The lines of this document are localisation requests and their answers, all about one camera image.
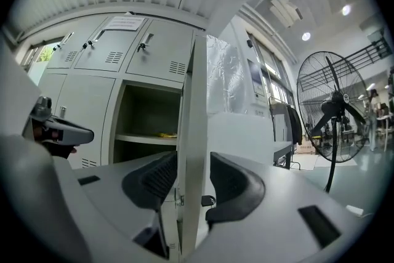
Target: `metal locker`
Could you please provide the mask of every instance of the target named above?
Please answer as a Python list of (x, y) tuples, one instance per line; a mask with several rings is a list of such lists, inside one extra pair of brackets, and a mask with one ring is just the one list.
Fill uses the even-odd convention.
[(62, 90), (64, 80), (66, 80), (66, 75), (46, 72), (39, 80), (38, 87), (41, 90), (41, 95), (52, 99), (52, 113), (56, 110), (57, 100), (60, 95), (60, 90)]
[(105, 113), (115, 79), (96, 76), (67, 76), (55, 114), (93, 130), (94, 140), (76, 147), (68, 161), (73, 169), (101, 165), (101, 141)]
[(192, 39), (193, 29), (189, 26), (154, 20), (134, 52), (126, 72), (182, 83)]
[(146, 19), (137, 31), (100, 30), (96, 32), (75, 68), (119, 71), (131, 44), (145, 23)]
[(105, 19), (103, 16), (83, 18), (77, 29), (68, 33), (60, 42), (60, 47), (52, 55), (47, 68), (70, 68), (79, 52), (83, 50), (83, 45)]

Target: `railing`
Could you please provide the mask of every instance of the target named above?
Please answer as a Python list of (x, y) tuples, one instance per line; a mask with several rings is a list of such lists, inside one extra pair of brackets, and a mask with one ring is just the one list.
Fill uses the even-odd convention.
[[(337, 77), (340, 78), (352, 73), (354, 68), (356, 70), (360, 70), (366, 66), (376, 63), (380, 59), (386, 58), (391, 54), (391, 49), (386, 40), (381, 38), (352, 55), (346, 56), (346, 58), (332, 63), (332, 66), (335, 69)], [(321, 84), (327, 84), (333, 80), (334, 77), (329, 66), (316, 70), (308, 75), (304, 75), (298, 79), (302, 91), (318, 87)]]

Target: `locker vent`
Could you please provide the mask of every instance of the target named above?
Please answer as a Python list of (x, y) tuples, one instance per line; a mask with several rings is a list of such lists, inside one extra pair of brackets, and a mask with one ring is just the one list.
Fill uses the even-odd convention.
[(92, 160), (82, 158), (82, 168), (96, 167), (97, 163)]
[(184, 63), (171, 62), (169, 72), (184, 75), (186, 72), (186, 65)]
[(119, 63), (123, 53), (120, 52), (110, 52), (105, 60), (106, 63)]
[(66, 56), (66, 59), (64, 60), (65, 62), (72, 62), (74, 60), (74, 58), (76, 57), (76, 54), (78, 52), (70, 52), (68, 53), (68, 55)]

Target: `yellow object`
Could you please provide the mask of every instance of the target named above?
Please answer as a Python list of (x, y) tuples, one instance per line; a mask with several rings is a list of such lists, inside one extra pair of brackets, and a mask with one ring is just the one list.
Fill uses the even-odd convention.
[(162, 138), (177, 138), (178, 137), (178, 135), (176, 133), (167, 134), (165, 132), (159, 132), (156, 135), (158, 137), (162, 137)]

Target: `person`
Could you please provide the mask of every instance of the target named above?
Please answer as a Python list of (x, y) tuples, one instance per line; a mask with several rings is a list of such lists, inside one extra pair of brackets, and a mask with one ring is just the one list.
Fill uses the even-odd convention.
[(377, 128), (377, 115), (380, 110), (380, 98), (376, 89), (371, 90), (369, 97), (369, 149), (374, 151), (376, 149), (376, 128)]

